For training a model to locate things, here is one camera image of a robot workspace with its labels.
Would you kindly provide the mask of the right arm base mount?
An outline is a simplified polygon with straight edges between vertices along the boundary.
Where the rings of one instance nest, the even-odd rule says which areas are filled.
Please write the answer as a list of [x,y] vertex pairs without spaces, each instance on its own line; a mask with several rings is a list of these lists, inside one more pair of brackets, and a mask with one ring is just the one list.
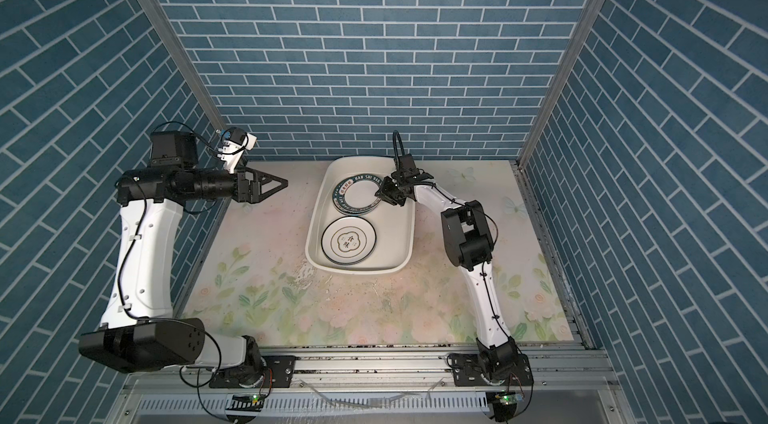
[[534,384],[528,356],[522,353],[501,357],[495,352],[450,353],[445,362],[457,387]]

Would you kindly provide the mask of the green lettered rim plate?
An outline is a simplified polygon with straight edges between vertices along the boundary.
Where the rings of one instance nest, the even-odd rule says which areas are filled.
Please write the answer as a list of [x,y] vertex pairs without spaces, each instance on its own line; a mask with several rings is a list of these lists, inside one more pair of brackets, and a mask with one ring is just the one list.
[[333,189],[332,202],[342,214],[362,216],[372,212],[381,202],[376,195],[382,178],[369,173],[357,174],[341,180]]

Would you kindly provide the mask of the white plate thin dark rim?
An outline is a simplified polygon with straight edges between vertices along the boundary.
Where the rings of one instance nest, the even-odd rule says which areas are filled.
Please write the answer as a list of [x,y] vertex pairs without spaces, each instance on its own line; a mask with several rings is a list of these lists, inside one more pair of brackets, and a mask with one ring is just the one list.
[[377,234],[369,221],[361,217],[342,217],[323,231],[321,250],[334,264],[355,265],[372,254],[376,242]]

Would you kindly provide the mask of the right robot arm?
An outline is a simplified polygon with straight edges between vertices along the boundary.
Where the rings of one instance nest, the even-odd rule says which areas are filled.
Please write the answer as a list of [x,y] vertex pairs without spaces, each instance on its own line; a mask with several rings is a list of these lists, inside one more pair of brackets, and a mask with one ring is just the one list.
[[473,307],[478,366],[491,384],[513,380],[534,383],[527,356],[512,337],[502,314],[492,276],[495,240],[480,202],[459,199],[442,189],[409,154],[396,154],[395,170],[383,179],[376,196],[393,206],[413,201],[440,217],[445,253],[465,278]]

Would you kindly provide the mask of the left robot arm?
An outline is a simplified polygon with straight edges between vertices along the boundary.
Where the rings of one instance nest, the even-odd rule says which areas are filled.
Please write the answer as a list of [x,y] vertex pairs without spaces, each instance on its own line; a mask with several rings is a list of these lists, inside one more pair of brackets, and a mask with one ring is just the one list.
[[222,168],[198,165],[193,132],[154,132],[147,167],[116,183],[121,242],[107,307],[94,332],[80,336],[79,354],[124,374],[169,367],[208,369],[212,388],[253,388],[271,377],[251,336],[215,336],[198,318],[174,315],[171,267],[185,206],[230,199],[257,204],[288,186],[287,180],[250,169],[245,153],[256,137],[237,128],[223,132],[215,156]]

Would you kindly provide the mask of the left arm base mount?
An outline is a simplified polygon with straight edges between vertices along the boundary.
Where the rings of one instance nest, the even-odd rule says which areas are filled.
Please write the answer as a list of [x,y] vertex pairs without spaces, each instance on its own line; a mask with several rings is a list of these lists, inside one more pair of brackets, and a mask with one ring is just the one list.
[[217,372],[208,384],[213,389],[269,390],[289,388],[296,358],[290,355],[260,357],[237,367]]

